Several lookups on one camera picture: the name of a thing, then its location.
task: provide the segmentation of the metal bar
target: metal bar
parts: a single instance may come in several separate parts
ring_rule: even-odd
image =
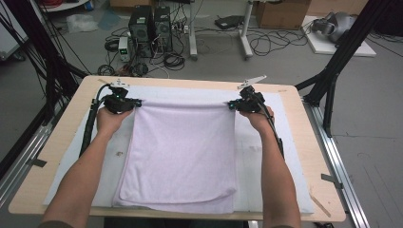
[[[246,12],[245,18],[243,20],[243,28],[240,30],[240,41],[243,45],[243,49],[245,50],[245,59],[248,59],[253,56],[252,49],[249,46],[249,41],[246,37],[246,32],[248,31],[249,19],[251,18],[253,8],[253,1],[249,0],[246,4]]]
[[[29,141],[26,149],[21,156],[15,160],[7,175],[0,182],[0,208],[4,205],[12,190],[27,174],[30,164],[29,161],[36,158],[48,136],[51,132],[51,126],[41,126]]]
[[[27,142],[29,142],[29,139],[31,139],[35,131],[41,125],[42,121],[45,118],[46,110],[47,105],[45,104],[38,112],[38,114],[35,116],[35,118],[32,120],[32,122],[29,124],[24,133],[21,135],[21,137],[17,140],[15,145],[11,148],[10,152],[6,155],[6,157],[3,160],[1,160],[0,180],[3,179],[3,177],[6,175],[6,173],[8,172],[14,161],[18,158],[21,151],[27,145]]]
[[[314,116],[315,124],[325,147],[327,159],[332,166],[332,171],[337,181],[343,183],[344,188],[340,191],[344,200],[349,208],[349,212],[355,227],[369,228],[370,224],[364,214],[364,211],[359,203],[358,197],[355,194],[352,183],[350,182],[349,175],[344,167],[343,161],[338,153],[335,141],[327,136],[326,131],[323,129],[323,115],[319,107],[310,106],[310,110]]]
[[[189,23],[189,49],[190,58],[194,61],[198,60],[198,48],[196,46],[196,34],[195,34],[195,19],[194,15],[195,0],[190,0],[190,23]]]

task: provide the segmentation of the floor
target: floor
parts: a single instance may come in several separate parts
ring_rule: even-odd
[[[55,14],[54,21],[57,25],[65,25],[64,18],[73,13],[87,13],[100,22],[110,12],[105,9],[92,12],[73,9]],[[213,28],[216,18],[216,15],[197,17],[195,22]],[[113,30],[126,27],[127,23],[128,20],[119,19],[116,25],[108,25],[105,29],[67,33],[65,38],[86,67],[96,72],[98,66],[106,62],[105,38]],[[252,19],[250,25],[255,27],[256,21]],[[185,51],[184,69],[168,70],[169,78],[242,82],[266,74],[265,84],[296,85],[318,74],[331,58],[330,55],[314,54],[306,45],[288,46],[245,61],[236,32],[198,32],[197,39],[198,61],[190,60],[188,50]],[[341,72],[336,87],[332,132],[370,225],[397,228],[403,227],[403,180],[400,176],[403,171],[403,124],[400,119],[403,116],[403,44],[375,41],[400,56],[367,40],[377,55],[375,58],[354,57]],[[260,50],[267,48],[268,43],[260,43]],[[66,45],[64,49],[68,60],[81,67]],[[112,65],[121,64],[115,61]],[[146,76],[168,77],[162,70]],[[303,89],[300,95],[307,92],[309,89]],[[44,102],[29,61],[0,62],[0,159],[11,149]],[[10,199],[0,209],[1,227],[36,227],[39,216],[11,215],[7,209],[9,203]],[[102,218],[90,218],[87,227],[102,226]],[[353,224],[347,219],[334,223],[334,226],[353,227]],[[315,226],[304,222],[303,227]]]

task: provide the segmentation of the white towel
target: white towel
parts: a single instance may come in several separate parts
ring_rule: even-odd
[[[115,206],[231,213],[235,112],[222,104],[143,101],[136,109]]]

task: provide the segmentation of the black pole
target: black pole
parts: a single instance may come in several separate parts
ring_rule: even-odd
[[[304,96],[304,101],[313,106],[319,106],[320,100],[327,94],[323,127],[328,137],[332,137],[331,120],[337,77],[393,1],[396,0],[369,0],[328,65],[318,75],[296,85],[301,90],[315,84],[309,94]]]

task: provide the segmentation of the sleeve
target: sleeve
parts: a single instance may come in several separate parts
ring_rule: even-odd
[[[73,228],[73,227],[62,221],[51,220],[42,222],[41,224],[39,224],[38,228]]]

